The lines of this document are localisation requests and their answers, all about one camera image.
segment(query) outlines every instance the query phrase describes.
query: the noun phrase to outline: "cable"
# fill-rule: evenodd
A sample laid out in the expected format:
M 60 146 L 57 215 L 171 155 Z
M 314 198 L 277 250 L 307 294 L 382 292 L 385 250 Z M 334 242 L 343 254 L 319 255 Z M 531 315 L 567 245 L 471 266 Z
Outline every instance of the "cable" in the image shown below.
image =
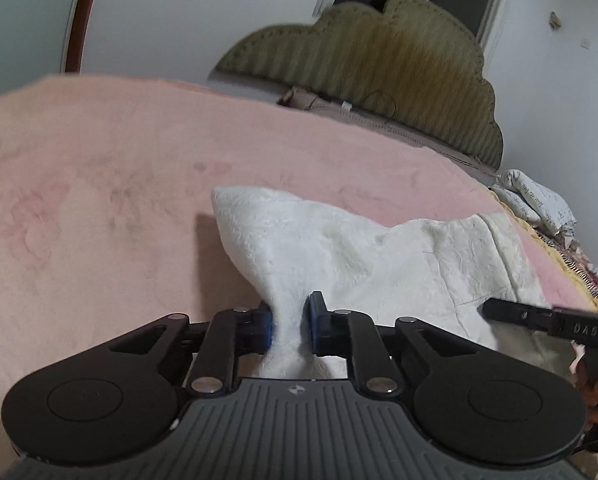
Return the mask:
M 588 448 L 593 447 L 593 446 L 598 446 L 598 439 L 597 440 L 593 440 L 592 442 L 588 442 L 586 444 L 582 444 L 581 446 L 577 446 L 573 450 L 572 454 L 579 453 L 580 451 L 587 450 Z

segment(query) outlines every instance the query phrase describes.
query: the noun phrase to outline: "headboard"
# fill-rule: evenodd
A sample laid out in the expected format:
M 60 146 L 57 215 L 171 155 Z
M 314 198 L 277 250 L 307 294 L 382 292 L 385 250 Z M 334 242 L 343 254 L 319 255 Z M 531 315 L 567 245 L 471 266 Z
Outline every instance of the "headboard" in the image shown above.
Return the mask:
M 217 64 L 350 102 L 498 168 L 503 137 L 483 68 L 470 31 L 426 0 L 388 0 L 383 12 L 339 4 L 314 25 L 253 32 Z

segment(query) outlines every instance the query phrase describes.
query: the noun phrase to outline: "circular cover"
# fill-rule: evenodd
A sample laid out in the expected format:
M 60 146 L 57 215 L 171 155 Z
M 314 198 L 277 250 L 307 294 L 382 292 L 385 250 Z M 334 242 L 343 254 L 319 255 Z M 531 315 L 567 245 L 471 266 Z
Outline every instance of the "circular cover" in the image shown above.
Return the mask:
M 444 361 L 413 398 L 436 444 L 469 460 L 522 466 L 562 458 L 579 440 L 585 407 L 562 378 L 485 353 Z
M 70 465 L 107 462 L 153 444 L 175 418 L 177 397 L 136 357 L 101 361 L 95 370 L 60 362 L 20 380 L 1 410 L 12 443 Z

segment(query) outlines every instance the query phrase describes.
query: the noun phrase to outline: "crosshair logo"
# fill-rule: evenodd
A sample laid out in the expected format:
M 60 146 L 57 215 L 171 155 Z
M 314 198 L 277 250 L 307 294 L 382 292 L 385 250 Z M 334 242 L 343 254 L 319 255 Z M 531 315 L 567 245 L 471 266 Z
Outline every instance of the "crosshair logo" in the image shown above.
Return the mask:
M 300 384 L 295 384 L 295 386 L 288 388 L 288 391 L 293 395 L 300 396 L 301 394 L 305 393 L 305 388 Z

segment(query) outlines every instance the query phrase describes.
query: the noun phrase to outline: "pink bedsheet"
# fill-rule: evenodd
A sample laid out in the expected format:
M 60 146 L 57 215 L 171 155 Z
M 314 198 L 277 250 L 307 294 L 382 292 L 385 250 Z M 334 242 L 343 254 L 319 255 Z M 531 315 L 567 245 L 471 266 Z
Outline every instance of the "pink bedsheet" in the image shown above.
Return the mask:
M 392 226 L 500 210 L 424 148 L 158 80 L 55 76 L 0 98 L 0 403 L 23 375 L 170 312 L 255 305 L 214 186 L 284 189 Z M 589 308 L 519 229 L 554 304 Z

